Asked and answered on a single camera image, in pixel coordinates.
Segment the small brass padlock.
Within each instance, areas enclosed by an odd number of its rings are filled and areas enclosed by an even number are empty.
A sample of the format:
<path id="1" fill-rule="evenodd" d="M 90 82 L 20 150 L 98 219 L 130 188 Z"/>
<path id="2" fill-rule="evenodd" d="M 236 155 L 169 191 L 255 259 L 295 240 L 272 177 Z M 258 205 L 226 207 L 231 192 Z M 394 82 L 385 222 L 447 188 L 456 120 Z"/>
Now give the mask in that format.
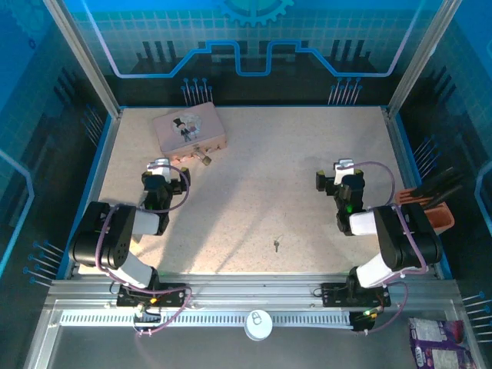
<path id="1" fill-rule="evenodd" d="M 194 146 L 194 156 L 201 161 L 205 166 L 209 166 L 211 158 L 207 155 L 208 148 L 199 145 Z"/>

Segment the pink tin box with couple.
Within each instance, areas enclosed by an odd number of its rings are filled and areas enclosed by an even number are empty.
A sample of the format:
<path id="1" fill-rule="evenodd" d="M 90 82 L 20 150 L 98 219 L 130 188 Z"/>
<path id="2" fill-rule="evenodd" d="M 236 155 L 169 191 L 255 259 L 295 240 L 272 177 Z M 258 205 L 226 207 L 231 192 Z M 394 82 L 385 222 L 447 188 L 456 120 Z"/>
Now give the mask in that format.
<path id="1" fill-rule="evenodd" d="M 171 161 L 203 158 L 227 147 L 227 136 L 215 105 L 207 102 L 154 118 L 161 153 Z"/>

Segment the orange and cream knife block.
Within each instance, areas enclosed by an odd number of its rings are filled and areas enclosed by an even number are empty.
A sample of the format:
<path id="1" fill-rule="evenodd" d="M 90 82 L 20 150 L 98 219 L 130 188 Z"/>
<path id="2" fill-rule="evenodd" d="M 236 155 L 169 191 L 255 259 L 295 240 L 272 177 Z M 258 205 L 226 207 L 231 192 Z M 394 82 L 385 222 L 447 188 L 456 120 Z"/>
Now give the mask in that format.
<path id="1" fill-rule="evenodd" d="M 425 205 L 431 202 L 432 197 L 430 196 L 419 196 L 414 197 L 411 193 L 415 188 L 408 188 L 397 192 L 394 196 L 394 201 L 396 204 L 410 204 L 418 203 L 423 208 Z M 437 204 L 435 207 L 424 210 L 430 224 L 433 226 L 434 231 L 437 235 L 444 233 L 448 229 L 452 228 L 455 224 L 454 216 L 447 206 L 445 201 Z"/>

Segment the white round puck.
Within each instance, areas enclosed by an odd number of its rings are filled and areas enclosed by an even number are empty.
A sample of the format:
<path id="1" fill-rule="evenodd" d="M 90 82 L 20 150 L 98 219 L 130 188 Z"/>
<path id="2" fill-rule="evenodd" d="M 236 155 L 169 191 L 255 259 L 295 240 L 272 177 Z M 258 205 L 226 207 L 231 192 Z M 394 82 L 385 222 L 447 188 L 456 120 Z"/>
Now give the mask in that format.
<path id="1" fill-rule="evenodd" d="M 270 314 L 263 310 L 253 310 L 246 317 L 244 331 L 253 341 L 263 341 L 273 330 L 273 321 Z"/>

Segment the purple snack bag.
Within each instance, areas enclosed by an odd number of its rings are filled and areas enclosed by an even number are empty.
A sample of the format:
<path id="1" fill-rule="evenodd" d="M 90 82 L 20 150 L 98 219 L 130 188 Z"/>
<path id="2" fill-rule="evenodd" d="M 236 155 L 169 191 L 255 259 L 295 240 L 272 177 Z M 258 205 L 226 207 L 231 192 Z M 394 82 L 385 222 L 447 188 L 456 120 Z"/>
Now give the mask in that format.
<path id="1" fill-rule="evenodd" d="M 477 369 L 463 321 L 408 319 L 417 369 Z"/>

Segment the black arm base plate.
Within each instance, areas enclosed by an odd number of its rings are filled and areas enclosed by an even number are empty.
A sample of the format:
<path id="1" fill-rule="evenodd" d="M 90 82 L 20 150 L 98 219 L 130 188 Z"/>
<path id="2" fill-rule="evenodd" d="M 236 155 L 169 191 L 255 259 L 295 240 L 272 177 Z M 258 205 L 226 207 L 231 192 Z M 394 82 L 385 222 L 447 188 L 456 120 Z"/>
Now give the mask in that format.
<path id="1" fill-rule="evenodd" d="M 323 283 L 321 298 L 325 308 L 375 308 L 391 306 L 387 288 L 349 288 L 346 283 Z"/>
<path id="2" fill-rule="evenodd" d="M 158 283 L 151 294 L 121 286 L 117 293 L 116 306 L 136 308 L 139 304 L 153 308 L 179 308 L 185 302 L 185 284 Z"/>

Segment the aluminium front rail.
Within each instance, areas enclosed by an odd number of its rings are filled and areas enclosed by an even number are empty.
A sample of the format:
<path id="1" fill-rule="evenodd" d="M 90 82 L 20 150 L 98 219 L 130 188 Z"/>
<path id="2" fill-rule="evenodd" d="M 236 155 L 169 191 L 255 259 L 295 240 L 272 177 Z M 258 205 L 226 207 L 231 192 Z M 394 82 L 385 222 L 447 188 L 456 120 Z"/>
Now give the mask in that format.
<path id="1" fill-rule="evenodd" d="M 226 273 L 166 274 L 165 282 L 191 287 L 191 306 L 202 310 L 245 311 L 248 308 L 271 310 L 320 310 L 321 299 L 313 290 L 325 282 L 344 282 L 345 274 L 308 273 Z M 453 280 L 433 275 L 407 276 L 406 311 L 447 311 L 463 306 Z M 114 309 L 116 296 L 109 291 L 111 281 L 102 275 L 77 275 L 70 280 L 54 281 L 48 290 L 44 308 Z"/>

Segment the aluminium frame post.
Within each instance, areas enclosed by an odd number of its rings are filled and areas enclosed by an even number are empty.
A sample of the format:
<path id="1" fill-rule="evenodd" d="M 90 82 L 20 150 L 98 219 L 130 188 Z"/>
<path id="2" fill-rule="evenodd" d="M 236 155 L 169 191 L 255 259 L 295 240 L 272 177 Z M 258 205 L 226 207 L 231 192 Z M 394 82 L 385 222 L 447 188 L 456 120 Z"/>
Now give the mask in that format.
<path id="1" fill-rule="evenodd" d="M 117 119 L 120 115 L 119 104 L 65 3 L 62 0 L 42 1 L 105 109 L 113 119 Z"/>
<path id="2" fill-rule="evenodd" d="M 418 45 L 387 106 L 386 118 L 395 119 L 431 56 L 435 53 L 463 0 L 443 0 Z"/>

